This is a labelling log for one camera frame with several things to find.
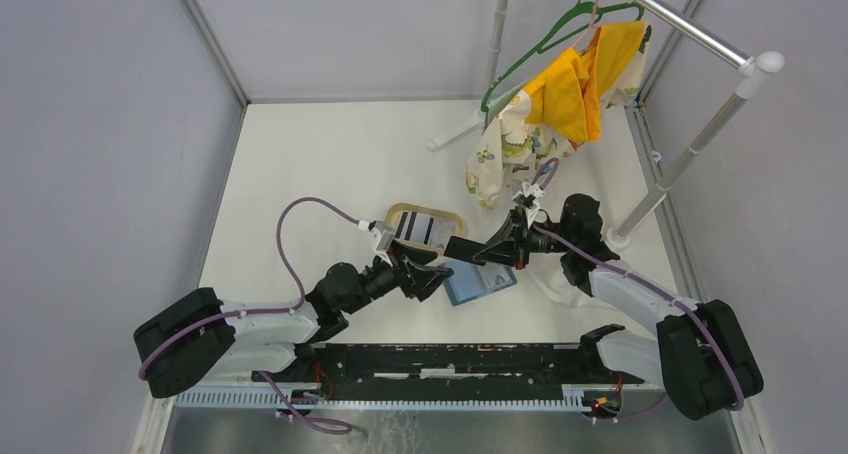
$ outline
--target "green hanger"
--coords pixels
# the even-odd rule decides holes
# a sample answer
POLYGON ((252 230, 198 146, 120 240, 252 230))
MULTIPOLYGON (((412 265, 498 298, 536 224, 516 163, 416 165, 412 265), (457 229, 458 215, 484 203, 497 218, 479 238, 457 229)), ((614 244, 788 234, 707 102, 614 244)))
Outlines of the green hanger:
MULTIPOLYGON (((562 29, 562 27, 565 26, 569 21, 571 21, 572 19, 574 19, 575 17, 577 17, 581 14, 591 14, 592 13, 592 6, 594 6, 594 5, 595 5, 594 2, 589 2, 589 1, 578 2, 574 7, 569 9, 568 12, 563 14, 562 17, 560 17, 559 20, 556 22, 556 24, 554 24, 554 26, 551 27, 551 30, 548 31, 548 34, 544 38, 542 38, 542 40, 539 41, 538 44, 533 46, 533 48, 530 49, 529 51, 527 51, 526 54, 521 56, 521 59, 517 60, 515 62, 515 64, 509 66, 509 69, 507 69, 506 72, 503 73, 502 76, 498 77, 495 80, 495 82, 492 83, 492 85, 489 87, 489 90, 487 90, 486 94, 483 96, 483 100, 480 102, 480 110, 483 111, 484 113, 489 112, 489 106, 488 106, 489 98, 492 96, 492 92, 495 90, 495 88, 497 88, 498 85, 504 79, 509 77, 510 74, 515 72, 516 69, 518 69, 522 64, 524 64, 524 61, 526 61, 527 59, 530 59, 530 57, 532 57, 533 54, 541 54, 543 52, 546 52, 546 51, 562 44, 567 39, 574 37, 575 35, 582 32, 583 30, 587 29, 589 27, 589 24, 586 24, 585 26, 583 26, 579 29, 575 29, 574 31, 566 34, 565 36, 561 37, 560 39, 557 39, 556 41, 553 41, 550 44, 547 44, 547 42, 550 41, 551 38, 554 37, 557 34, 557 32, 559 32, 559 30, 562 29)), ((601 20, 601 17, 603 17, 603 15, 608 13, 608 12, 621 11, 623 9, 629 9, 629 8, 635 8, 639 11, 639 14, 636 16, 636 19, 634 19, 636 21, 641 20, 642 16, 645 15, 645 8, 642 7, 641 4, 638 4, 638 3, 635 3, 635 2, 625 2, 625 3, 622 3, 622 4, 615 4, 615 5, 612 5, 612 6, 599 7, 598 11, 597 11, 598 17, 595 19, 595 22, 599 22, 601 20)))

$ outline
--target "clothing rack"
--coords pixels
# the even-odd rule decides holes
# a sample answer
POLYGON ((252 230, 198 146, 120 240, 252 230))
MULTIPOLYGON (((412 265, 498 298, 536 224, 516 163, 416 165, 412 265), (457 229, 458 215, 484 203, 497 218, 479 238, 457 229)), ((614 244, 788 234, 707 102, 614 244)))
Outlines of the clothing rack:
MULTIPOLYGON (((489 53, 489 61, 487 63, 487 75, 490 83, 494 80, 497 58, 500 52, 507 1, 498 0, 498 7, 495 13, 495 25, 492 32, 492 50, 489 53)), ((783 55, 779 52, 768 51, 756 57, 746 54, 662 0, 634 1, 644 6, 645 9, 668 23, 674 29, 689 36, 689 38, 715 54, 718 58, 730 64, 731 67, 742 75, 742 80, 721 108, 719 108, 715 115, 701 129, 701 132, 689 144, 688 148, 678 156, 674 164, 648 190, 648 194, 636 205, 624 222, 620 226, 607 231, 607 242, 619 250, 626 248, 630 244, 630 233, 665 200, 666 196, 668 196, 668 191, 671 190, 674 183, 683 175, 698 154, 707 147, 725 124, 739 112, 739 109, 745 102, 751 99, 762 88, 771 75, 783 69, 784 64, 783 55)), ((433 151, 438 151, 454 140, 483 127, 484 122, 482 112, 478 110, 467 121, 455 126, 442 136, 431 139, 427 143, 427 147, 433 151)))
POLYGON ((783 56, 774 51, 764 52, 757 57, 749 56, 736 46, 713 34, 694 20, 686 17, 678 10, 661 0, 634 0, 645 6, 645 9, 668 23, 692 40, 715 54, 731 67, 736 69, 742 80, 733 93, 701 129, 701 132, 674 161, 674 164, 660 177, 649 190, 648 194, 636 205, 617 228, 607 231, 607 242, 615 248, 623 249, 630 244, 629 235, 648 217, 668 196, 674 183, 695 158, 712 141, 727 122, 737 113, 748 99, 762 88, 772 74, 783 69, 783 56))

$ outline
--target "gray floor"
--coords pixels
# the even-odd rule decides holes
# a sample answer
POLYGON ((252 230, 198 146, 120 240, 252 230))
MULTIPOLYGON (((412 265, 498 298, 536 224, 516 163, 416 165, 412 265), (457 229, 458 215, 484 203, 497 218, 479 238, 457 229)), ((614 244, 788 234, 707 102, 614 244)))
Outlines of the gray floor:
MULTIPOLYGON (((628 394, 626 409, 649 405, 656 394, 628 394)), ((276 453, 734 453, 739 452, 727 413, 694 422, 671 403, 641 419, 617 425, 566 412, 315 411, 357 426, 346 436, 312 431, 256 409, 177 408, 165 454, 276 453)))

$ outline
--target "black stripe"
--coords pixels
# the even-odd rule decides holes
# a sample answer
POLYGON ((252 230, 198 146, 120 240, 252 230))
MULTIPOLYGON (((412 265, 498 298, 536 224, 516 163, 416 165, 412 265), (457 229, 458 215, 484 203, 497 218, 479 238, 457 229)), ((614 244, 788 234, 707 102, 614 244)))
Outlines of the black stripe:
POLYGON ((430 216, 430 222, 427 223, 427 234, 424 234, 424 244, 430 242, 430 231, 433 230, 433 221, 435 220, 435 217, 430 216))
POLYGON ((400 233, 403 232, 403 225, 406 223, 406 216, 409 214, 406 211, 403 211, 403 214, 400 216, 400 222, 398 223, 398 230, 395 231, 395 238, 400 237, 400 233))
POLYGON ((417 216, 417 215, 418 215, 418 213, 413 211, 412 215, 409 216, 409 225, 406 226, 406 235, 403 236, 404 240, 408 241, 409 238, 412 237, 412 226, 413 226, 413 224, 415 224, 415 216, 417 216))

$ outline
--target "patterned cloth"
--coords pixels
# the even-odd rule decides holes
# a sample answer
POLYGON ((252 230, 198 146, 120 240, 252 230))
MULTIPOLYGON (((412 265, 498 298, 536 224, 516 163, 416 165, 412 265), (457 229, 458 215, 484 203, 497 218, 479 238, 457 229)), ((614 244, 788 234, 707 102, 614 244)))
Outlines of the patterned cloth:
POLYGON ((531 179, 601 133, 601 110, 639 92, 651 38, 643 21, 606 24, 582 53, 563 51, 486 127, 465 171, 469 194, 493 209, 505 187, 531 179))

